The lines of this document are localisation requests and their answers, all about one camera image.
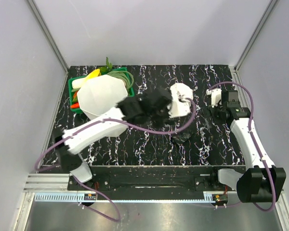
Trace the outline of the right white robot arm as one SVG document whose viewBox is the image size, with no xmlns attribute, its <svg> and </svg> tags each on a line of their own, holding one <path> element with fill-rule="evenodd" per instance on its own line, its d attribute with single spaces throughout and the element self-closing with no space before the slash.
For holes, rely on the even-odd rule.
<svg viewBox="0 0 289 231">
<path fill-rule="evenodd" d="M 210 112 L 215 122 L 226 123 L 244 157 L 246 171 L 222 168 L 209 179 L 210 186 L 219 191 L 228 186 L 236 190 L 243 203 L 275 203 L 283 189 L 286 172 L 276 167 L 265 151 L 255 129 L 251 111 L 242 107 L 236 90 L 213 89 Z"/>
</svg>

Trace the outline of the black trash bag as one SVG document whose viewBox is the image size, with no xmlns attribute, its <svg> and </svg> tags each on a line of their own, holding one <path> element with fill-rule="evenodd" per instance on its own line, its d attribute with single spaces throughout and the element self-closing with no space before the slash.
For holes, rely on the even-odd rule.
<svg viewBox="0 0 289 231">
<path fill-rule="evenodd" d="M 190 132 L 190 131 L 180 132 L 178 134 L 171 135 L 171 141 L 174 144 L 181 145 L 185 143 L 186 141 L 188 141 L 193 135 L 194 135 L 194 132 Z"/>
</svg>

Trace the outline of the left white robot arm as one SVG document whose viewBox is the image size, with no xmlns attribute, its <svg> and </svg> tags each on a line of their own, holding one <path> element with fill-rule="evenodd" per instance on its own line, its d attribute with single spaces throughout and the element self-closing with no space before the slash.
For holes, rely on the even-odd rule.
<svg viewBox="0 0 289 231">
<path fill-rule="evenodd" d="M 117 137 L 129 124 L 143 125 L 148 121 L 163 126 L 169 119 L 173 96 L 169 90 L 155 89 L 119 101 L 101 116 L 55 136 L 55 152 L 61 169 L 78 179 L 78 185 L 90 190 L 95 184 L 90 167 L 80 157 L 87 146 L 105 137 Z"/>
</svg>

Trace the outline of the white translucent trash bin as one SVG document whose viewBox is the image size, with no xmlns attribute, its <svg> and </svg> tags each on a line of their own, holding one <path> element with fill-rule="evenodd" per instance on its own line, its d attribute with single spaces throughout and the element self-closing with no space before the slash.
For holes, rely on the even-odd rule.
<svg viewBox="0 0 289 231">
<path fill-rule="evenodd" d="M 86 81 L 77 93 L 83 113 L 90 119 L 75 129 L 74 139 L 95 142 L 104 137 L 117 137 L 127 126 L 117 103 L 128 97 L 122 80 L 102 75 Z"/>
</svg>

